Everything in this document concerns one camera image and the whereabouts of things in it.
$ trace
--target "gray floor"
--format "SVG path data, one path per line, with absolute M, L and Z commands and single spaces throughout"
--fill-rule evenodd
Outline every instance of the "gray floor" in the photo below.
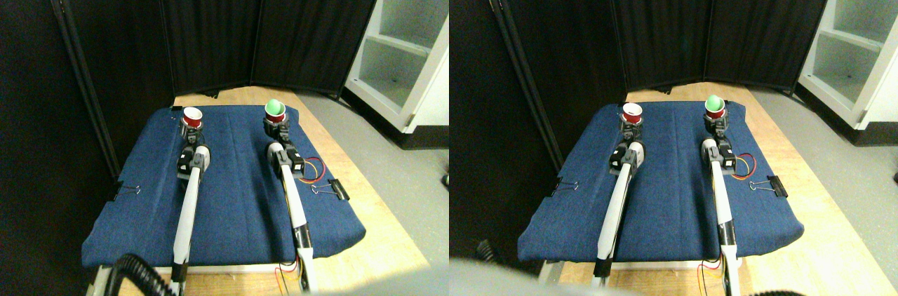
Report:
M 430 263 L 449 258 L 449 192 L 443 175 L 448 149 L 404 151 L 343 104 L 311 92 L 297 92 L 390 207 Z
M 751 88 L 751 94 L 820 178 L 898 289 L 898 184 L 892 180 L 898 147 L 855 147 L 798 98 L 762 88 Z

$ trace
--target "red cup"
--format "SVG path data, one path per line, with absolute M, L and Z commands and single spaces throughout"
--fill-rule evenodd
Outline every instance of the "red cup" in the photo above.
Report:
M 182 117 L 185 125 L 188 125 L 192 128 L 198 128 L 202 125 L 201 120 L 203 119 L 203 112 L 199 111 L 196 107 L 185 107 L 184 108 L 184 116 Z
M 269 120 L 269 122 L 272 123 L 280 123 L 280 121 L 282 121 L 284 117 L 286 117 L 286 110 L 284 110 L 283 113 L 279 114 L 278 116 L 272 116 L 269 113 L 265 113 L 265 119 Z
M 623 105 L 623 119 L 629 123 L 642 122 L 642 107 L 636 103 L 626 103 Z
M 721 110 L 718 110 L 718 111 L 710 111 L 710 110 L 708 110 L 708 109 L 705 109 L 705 114 L 706 114 L 708 117 L 711 117 L 711 119 L 720 119 L 721 116 L 724 116 L 725 113 L 727 113 L 727 107 L 726 107 L 726 106 L 721 107 Z

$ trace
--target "wire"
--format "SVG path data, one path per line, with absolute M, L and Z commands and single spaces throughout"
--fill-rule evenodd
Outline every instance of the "wire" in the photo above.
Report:
M 280 280 L 278 280 L 278 270 L 280 270 L 280 267 L 275 268 L 275 281 L 278 281 L 278 291 L 281 292 L 281 296 L 283 296 L 283 289 L 281 289 Z
M 742 161 L 745 161 L 745 159 L 742 159 L 743 156 L 751 157 L 751 163 L 753 165 L 751 166 L 751 170 L 748 171 L 747 175 L 732 175 L 732 177 L 737 178 L 737 180 L 747 180 L 748 178 L 751 177 L 751 175 L 754 174 L 755 170 L 758 170 L 758 159 L 757 158 L 754 158 L 754 156 L 751 155 L 751 153 L 740 154 L 737 156 L 737 158 L 741 159 Z
M 283 270 L 281 270 L 281 280 L 283 281 L 283 290 L 286 292 L 286 296 L 290 296 L 290 290 L 286 289 L 286 280 L 283 279 Z
M 299 263 L 299 261 L 300 261 L 300 260 L 299 260 L 299 254 L 296 254 L 296 261 L 293 262 L 293 263 L 291 263 L 291 265 L 293 266 L 293 269 L 290 269 L 290 270 L 283 270 L 283 268 L 281 268 L 281 273 L 283 273 L 284 271 L 286 271 L 286 273 L 292 273 L 293 271 L 296 271 L 296 267 L 301 267 L 301 264 L 297 264 L 297 263 Z M 298 281 L 298 280 L 299 280 L 299 277 L 296 277 L 296 278 L 288 277 L 288 280 L 290 280 L 290 281 Z
M 315 168 L 315 178 L 314 178 L 314 180 L 306 180 L 306 178 L 299 178 L 299 181 L 302 181 L 302 182 L 304 182 L 304 183 L 306 183 L 306 184 L 314 184 L 314 183 L 318 182 L 319 180 L 321 180 L 321 178 L 324 178 L 324 175 L 325 175 L 326 173 L 328 173 L 328 166 L 325 165 L 325 164 L 324 164 L 324 161 L 322 161 L 322 160 L 321 160 L 320 158 L 318 158 L 318 157 L 309 157 L 309 158 L 304 159 L 303 161 L 305 161 L 306 163 L 309 163 L 308 161 L 312 161 L 312 159 L 314 159 L 315 161 L 321 162 L 321 174 L 318 174 L 318 173 L 317 173 L 317 172 L 318 172 L 318 168 L 315 168 L 315 165 L 312 165 L 312 168 Z
M 310 163 L 310 162 L 308 162 L 308 161 L 305 161 L 305 159 L 303 159 L 302 162 L 304 162 L 304 163 L 306 163 L 306 164 L 309 164 L 309 166 L 311 166 L 311 169 L 312 169 L 312 170 L 315 170 L 315 177 L 318 177 L 318 168 L 315 167 L 315 164 L 312 164 L 312 163 Z
M 739 159 L 739 161 L 742 161 L 742 163 L 745 164 L 745 172 L 746 173 L 751 172 L 751 167 L 748 166 L 748 161 L 745 161 L 745 159 L 742 159 L 741 157 L 737 157 L 736 159 Z M 731 174 L 731 175 L 732 175 L 732 177 L 737 178 L 737 180 L 745 180 L 745 178 L 747 178 L 747 177 L 745 177 L 745 175 L 738 175 L 735 173 Z
M 708 296 L 708 283 L 705 282 L 705 264 L 699 264 L 699 267 L 702 268 L 702 286 L 705 287 L 705 296 Z
M 700 282 L 700 284 L 699 284 L 699 295 L 702 295 L 702 286 L 703 286 L 703 285 L 704 285 L 704 287 L 705 287 L 705 295 L 706 295 L 706 296 L 708 295 L 708 284 L 705 283 L 705 268 L 709 268 L 709 269 L 712 269 L 712 270 L 717 270 L 719 267 L 721 267 L 721 265 L 722 265 L 722 263 L 723 263 L 723 261 L 721 260 L 722 256 L 723 256 L 723 254 L 721 253 L 721 255 L 719 255 L 718 258 L 715 258 L 714 261 L 706 261 L 706 260 L 702 260 L 701 262 L 699 262 L 699 266 L 698 266 L 698 267 L 695 267 L 696 279 L 698 279 L 699 276 L 702 277 L 702 280 L 699 281 L 699 282 Z M 705 265 L 705 262 L 708 262 L 708 263 L 715 263 L 715 262 L 716 262 L 716 264 L 718 264 L 718 265 L 716 265 L 716 267 L 708 267 L 708 265 Z

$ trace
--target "green ball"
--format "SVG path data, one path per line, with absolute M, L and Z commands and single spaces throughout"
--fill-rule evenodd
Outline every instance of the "green ball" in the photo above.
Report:
M 278 100 L 274 100 L 273 98 L 269 100 L 269 103 L 265 105 L 265 112 L 271 114 L 272 116 L 278 116 L 282 114 L 286 108 L 283 107 L 283 103 Z
M 716 95 L 711 95 L 708 97 L 708 100 L 705 101 L 705 108 L 708 111 L 718 111 L 724 107 L 724 100 Z

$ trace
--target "red wire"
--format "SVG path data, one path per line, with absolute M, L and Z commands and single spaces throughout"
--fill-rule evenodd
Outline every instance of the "red wire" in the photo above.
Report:
M 283 268 L 280 268 L 280 264 L 278 264 L 278 268 L 280 268 L 281 271 L 286 271 L 286 273 L 292 273 L 293 271 L 296 271 L 296 267 L 298 267 L 298 265 L 299 265 L 299 254 L 296 254 L 296 264 L 293 264 L 293 269 L 283 270 Z
M 278 278 L 278 270 L 280 270 L 280 267 L 275 268 L 275 281 L 278 281 L 278 291 L 281 292 L 281 296 L 283 296 L 283 290 L 280 289 L 280 279 Z
M 699 284 L 699 295 L 702 294 L 702 267 L 706 267 L 711 270 L 717 270 L 719 267 L 721 267 L 721 263 L 723 263 L 723 261 L 724 261 L 724 260 L 721 260 L 721 257 L 723 255 L 724 254 L 721 253 L 721 256 L 718 257 L 718 266 L 717 267 L 713 267 L 713 268 L 708 267 L 708 265 L 705 265 L 705 261 L 702 261 L 702 263 L 699 263 L 698 267 L 695 267 L 696 282 Z M 705 292 L 708 292 L 708 286 L 705 286 Z
M 318 175 L 317 178 L 314 178 L 314 180 L 306 180 L 305 178 L 302 178 L 302 181 L 306 184 L 317 183 L 319 180 L 321 180 L 321 178 L 324 178 L 324 174 L 328 172 L 328 166 L 326 164 L 324 164 L 324 161 L 322 161 L 318 157 L 309 157 L 309 158 L 306 158 L 305 161 L 311 161 L 312 159 L 315 159 L 315 161 L 321 162 L 321 174 Z
M 748 177 L 751 177 L 751 175 L 754 174 L 754 170 L 758 170 L 758 159 L 755 159 L 754 156 L 751 155 L 751 153 L 743 153 L 737 157 L 742 157 L 742 156 L 751 157 L 751 162 L 753 162 L 754 165 L 751 165 L 751 171 L 749 171 L 747 175 L 732 175 L 732 176 L 736 177 L 738 180 L 747 180 Z

